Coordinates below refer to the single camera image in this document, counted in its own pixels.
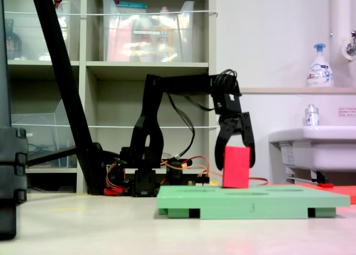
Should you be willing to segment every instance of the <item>white sink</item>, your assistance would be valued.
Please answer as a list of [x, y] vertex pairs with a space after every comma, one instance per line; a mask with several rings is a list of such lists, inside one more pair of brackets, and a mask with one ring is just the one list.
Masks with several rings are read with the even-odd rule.
[[269, 141], [281, 146], [290, 168], [356, 171], [356, 126], [305, 126], [272, 133]]

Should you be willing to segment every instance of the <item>storage box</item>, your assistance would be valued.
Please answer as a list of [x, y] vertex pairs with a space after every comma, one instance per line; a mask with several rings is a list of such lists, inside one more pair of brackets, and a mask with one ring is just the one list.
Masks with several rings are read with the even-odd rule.
[[[28, 158], [75, 146], [66, 110], [61, 100], [54, 113], [12, 114], [13, 127], [24, 128], [28, 140]], [[39, 165], [40, 168], [75, 168], [75, 155]]]
[[182, 13], [119, 14], [113, 0], [103, 0], [104, 61], [193, 62], [192, 11], [185, 2]]
[[[71, 2], [62, 2], [57, 10], [58, 21], [70, 60], [79, 60], [80, 17], [70, 16], [78, 13]], [[36, 14], [5, 13], [6, 42], [10, 60], [50, 61], [45, 37]]]

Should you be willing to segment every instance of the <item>green foam platform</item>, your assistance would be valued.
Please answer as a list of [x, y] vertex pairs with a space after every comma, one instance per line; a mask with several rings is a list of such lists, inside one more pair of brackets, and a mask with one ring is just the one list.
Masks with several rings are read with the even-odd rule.
[[336, 207], [350, 206], [350, 197], [312, 188], [283, 185], [249, 189], [162, 186], [159, 215], [201, 219], [305, 219], [335, 217]]

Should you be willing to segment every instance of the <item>label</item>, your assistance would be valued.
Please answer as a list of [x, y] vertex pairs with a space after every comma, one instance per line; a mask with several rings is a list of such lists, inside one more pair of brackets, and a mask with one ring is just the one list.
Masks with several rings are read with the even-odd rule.
[[280, 147], [282, 153], [282, 162], [287, 165], [294, 165], [293, 147], [291, 145], [285, 145]]
[[339, 107], [339, 117], [356, 117], [356, 107]]
[[159, 31], [133, 31], [134, 34], [150, 34], [150, 35], [159, 35]]
[[305, 116], [305, 124], [307, 126], [319, 126], [319, 114], [318, 113], [308, 113]]
[[320, 85], [334, 80], [334, 74], [327, 65], [314, 64], [309, 70], [306, 82], [308, 85]]

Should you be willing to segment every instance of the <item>black stand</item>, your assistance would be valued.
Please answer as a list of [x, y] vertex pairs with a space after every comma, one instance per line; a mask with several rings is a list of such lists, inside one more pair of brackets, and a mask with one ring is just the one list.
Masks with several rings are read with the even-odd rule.
[[26, 201], [25, 165], [76, 154], [88, 193], [103, 195], [105, 163], [112, 163], [118, 157], [92, 142], [53, 1], [33, 1], [76, 146], [27, 161], [26, 132], [11, 127], [4, 7], [0, 0], [0, 239], [11, 239], [16, 235], [16, 206]]

